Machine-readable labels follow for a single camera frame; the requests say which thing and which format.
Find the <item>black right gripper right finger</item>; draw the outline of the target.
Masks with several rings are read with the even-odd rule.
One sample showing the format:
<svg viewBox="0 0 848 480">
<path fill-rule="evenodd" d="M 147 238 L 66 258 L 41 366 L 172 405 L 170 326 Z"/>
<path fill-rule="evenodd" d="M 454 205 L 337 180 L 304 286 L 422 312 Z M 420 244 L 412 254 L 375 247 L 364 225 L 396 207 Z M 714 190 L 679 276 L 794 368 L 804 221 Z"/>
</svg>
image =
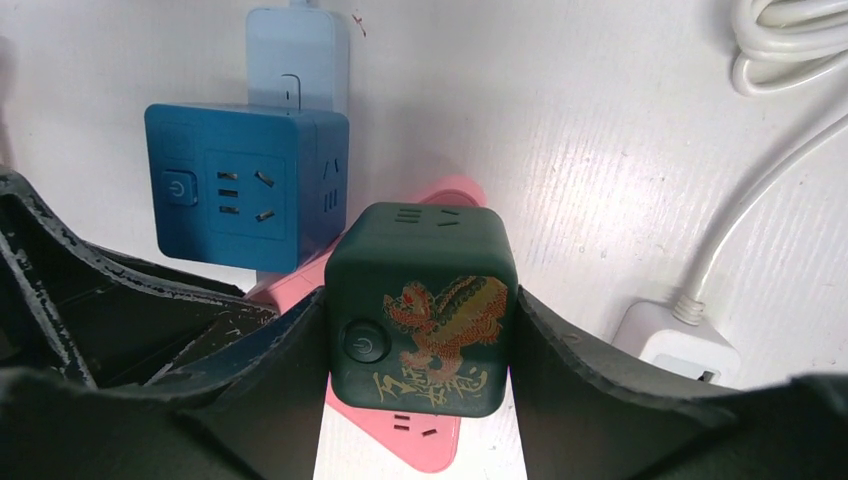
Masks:
<svg viewBox="0 0 848 480">
<path fill-rule="evenodd" d="M 510 373 L 531 479 L 843 479 L 847 378 L 739 391 L 642 362 L 527 291 Z"/>
</svg>

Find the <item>dark green cube socket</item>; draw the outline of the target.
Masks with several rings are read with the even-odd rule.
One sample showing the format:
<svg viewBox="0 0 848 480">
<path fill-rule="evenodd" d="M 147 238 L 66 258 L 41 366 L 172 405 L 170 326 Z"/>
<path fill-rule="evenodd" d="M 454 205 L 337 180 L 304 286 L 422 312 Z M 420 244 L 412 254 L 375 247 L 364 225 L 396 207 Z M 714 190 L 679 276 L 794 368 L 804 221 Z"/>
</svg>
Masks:
<svg viewBox="0 0 848 480">
<path fill-rule="evenodd" d="M 324 286 L 340 401 L 468 418 L 500 407 L 519 282 L 493 210 L 372 204 L 331 253 Z"/>
</svg>

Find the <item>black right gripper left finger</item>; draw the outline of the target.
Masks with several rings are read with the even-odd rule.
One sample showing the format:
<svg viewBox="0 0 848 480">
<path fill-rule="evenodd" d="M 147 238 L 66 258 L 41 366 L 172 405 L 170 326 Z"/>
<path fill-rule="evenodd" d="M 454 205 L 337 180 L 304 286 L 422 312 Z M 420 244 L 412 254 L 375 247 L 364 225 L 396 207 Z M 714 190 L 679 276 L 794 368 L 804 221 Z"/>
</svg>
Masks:
<svg viewBox="0 0 848 480">
<path fill-rule="evenodd" d="M 2 477 L 311 478 L 323 307 L 86 242 L 3 169 Z"/>
</svg>

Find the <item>white power strip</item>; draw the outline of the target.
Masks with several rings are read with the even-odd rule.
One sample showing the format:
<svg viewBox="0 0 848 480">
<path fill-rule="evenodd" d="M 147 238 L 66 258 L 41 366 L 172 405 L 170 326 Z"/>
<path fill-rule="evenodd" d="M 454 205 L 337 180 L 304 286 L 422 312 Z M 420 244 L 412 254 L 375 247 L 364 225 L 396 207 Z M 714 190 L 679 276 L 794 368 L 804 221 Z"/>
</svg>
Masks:
<svg viewBox="0 0 848 480">
<path fill-rule="evenodd" d="M 612 345 L 663 370 L 720 386 L 729 385 L 741 365 L 736 348 L 710 324 L 686 324 L 648 301 L 627 309 Z"/>
</svg>

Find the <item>blue cube socket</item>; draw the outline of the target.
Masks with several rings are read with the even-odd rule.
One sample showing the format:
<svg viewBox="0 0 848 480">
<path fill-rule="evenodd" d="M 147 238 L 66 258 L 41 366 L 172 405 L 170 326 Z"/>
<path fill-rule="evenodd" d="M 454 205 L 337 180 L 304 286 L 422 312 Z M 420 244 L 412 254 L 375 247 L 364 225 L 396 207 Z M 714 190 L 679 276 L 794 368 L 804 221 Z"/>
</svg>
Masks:
<svg viewBox="0 0 848 480">
<path fill-rule="evenodd" d="M 287 274 L 322 254 L 344 230 L 345 115 L 152 104 L 144 125 L 164 255 Z"/>
</svg>

